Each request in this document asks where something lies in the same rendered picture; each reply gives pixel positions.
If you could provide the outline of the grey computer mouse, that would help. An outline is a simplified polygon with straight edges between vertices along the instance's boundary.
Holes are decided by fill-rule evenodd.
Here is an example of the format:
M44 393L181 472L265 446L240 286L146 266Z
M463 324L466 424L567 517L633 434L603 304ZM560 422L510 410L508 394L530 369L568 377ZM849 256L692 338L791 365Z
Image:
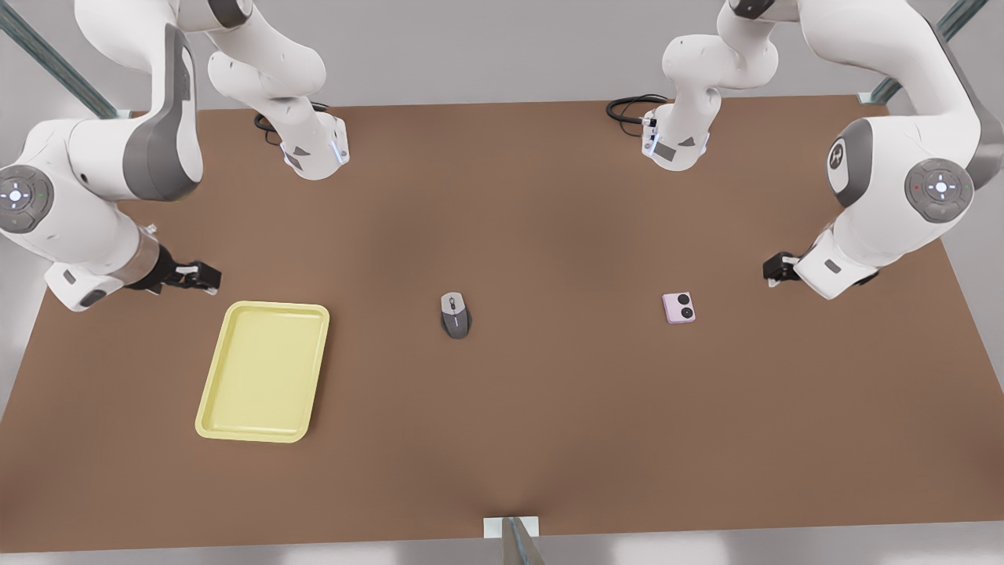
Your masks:
M441 296L441 325L449 337L464 339L472 325L472 315L462 293L449 292Z

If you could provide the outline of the yellow rectangular tray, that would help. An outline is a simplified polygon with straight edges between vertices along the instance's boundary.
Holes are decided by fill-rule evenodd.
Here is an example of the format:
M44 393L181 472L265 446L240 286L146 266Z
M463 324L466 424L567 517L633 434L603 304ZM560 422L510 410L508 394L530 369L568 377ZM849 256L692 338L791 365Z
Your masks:
M311 425L330 314L322 305L236 301L198 405L204 439L297 443Z

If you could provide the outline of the silver frame post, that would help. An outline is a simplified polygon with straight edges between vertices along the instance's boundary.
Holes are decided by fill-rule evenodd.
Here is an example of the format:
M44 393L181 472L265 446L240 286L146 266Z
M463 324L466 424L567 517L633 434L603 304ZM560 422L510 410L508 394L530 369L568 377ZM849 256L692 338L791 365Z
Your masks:
M546 565L535 543L538 517L487 517L482 523L485 539L501 540L501 565Z
M56 79L97 118L128 118L130 112L112 106L89 80L83 78L8 2L0 0L0 31Z
M910 7L893 1L880 2L871 13L875 24L864 30L883 28L875 37L865 39L863 47L851 46L846 55L854 64L886 75L871 92L858 93L864 106L886 106L894 94L917 94L913 100L920 112L941 112L954 99L965 100L964 74L948 46L965 24L990 0L956 0L938 20L932 21Z

